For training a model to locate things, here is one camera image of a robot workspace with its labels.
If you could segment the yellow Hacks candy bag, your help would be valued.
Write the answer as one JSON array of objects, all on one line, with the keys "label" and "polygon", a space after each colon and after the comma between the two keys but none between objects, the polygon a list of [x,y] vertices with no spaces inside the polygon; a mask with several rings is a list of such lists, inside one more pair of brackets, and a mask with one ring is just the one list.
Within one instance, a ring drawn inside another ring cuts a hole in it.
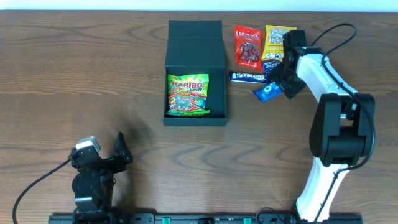
[{"label": "yellow Hacks candy bag", "polygon": [[284,56],[284,34],[291,30],[297,30],[297,27],[266,25],[265,29],[266,35],[264,50],[262,53],[262,61],[271,59],[282,61]]}]

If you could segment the blue Oreo cookie pack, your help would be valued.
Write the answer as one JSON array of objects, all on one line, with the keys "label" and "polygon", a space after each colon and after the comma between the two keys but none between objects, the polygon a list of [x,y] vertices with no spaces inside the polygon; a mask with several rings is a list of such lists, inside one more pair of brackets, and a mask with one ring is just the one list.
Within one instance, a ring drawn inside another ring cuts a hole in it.
[{"label": "blue Oreo cookie pack", "polygon": [[260,102],[265,103],[281,95],[282,90],[277,86],[275,82],[272,82],[258,90],[254,90],[253,93],[259,99]]}]

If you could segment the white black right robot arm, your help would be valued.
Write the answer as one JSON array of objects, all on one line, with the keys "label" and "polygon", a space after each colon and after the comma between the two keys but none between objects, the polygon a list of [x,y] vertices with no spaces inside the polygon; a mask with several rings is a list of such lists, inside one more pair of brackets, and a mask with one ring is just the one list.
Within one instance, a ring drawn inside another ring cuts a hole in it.
[{"label": "white black right robot arm", "polygon": [[283,223],[362,223],[361,215],[329,209],[347,173],[365,165],[373,153],[374,98],[349,86],[328,53],[307,44],[304,31],[291,30],[283,38],[284,58],[270,79],[289,99],[308,87],[318,103],[309,133],[312,169]]}]

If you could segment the red Hacks candy bag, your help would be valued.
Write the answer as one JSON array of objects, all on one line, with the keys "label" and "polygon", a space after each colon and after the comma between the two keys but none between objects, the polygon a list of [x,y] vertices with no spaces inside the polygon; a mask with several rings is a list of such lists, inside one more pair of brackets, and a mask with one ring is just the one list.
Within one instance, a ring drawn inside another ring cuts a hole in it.
[{"label": "red Hacks candy bag", "polygon": [[235,61],[240,67],[262,70],[261,53],[263,32],[237,25],[234,28]]}]

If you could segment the green Haribo gummy bag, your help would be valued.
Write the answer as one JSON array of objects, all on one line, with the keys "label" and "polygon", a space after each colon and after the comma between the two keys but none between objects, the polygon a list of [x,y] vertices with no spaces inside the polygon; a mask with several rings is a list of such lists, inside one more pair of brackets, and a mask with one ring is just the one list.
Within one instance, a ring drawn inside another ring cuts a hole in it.
[{"label": "green Haribo gummy bag", "polygon": [[206,108],[209,74],[167,75],[169,116],[201,117],[210,113]]}]

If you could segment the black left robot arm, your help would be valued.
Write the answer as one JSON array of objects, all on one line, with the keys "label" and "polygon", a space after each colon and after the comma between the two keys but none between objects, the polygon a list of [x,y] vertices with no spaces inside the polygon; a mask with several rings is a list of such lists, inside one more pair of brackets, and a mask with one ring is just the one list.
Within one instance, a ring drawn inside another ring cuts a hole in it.
[{"label": "black left robot arm", "polygon": [[112,206],[114,174],[124,172],[133,156],[119,132],[114,142],[115,155],[101,158],[101,146],[94,136],[78,141],[68,157],[78,174],[72,181],[76,209],[73,223],[128,223],[128,217]]}]

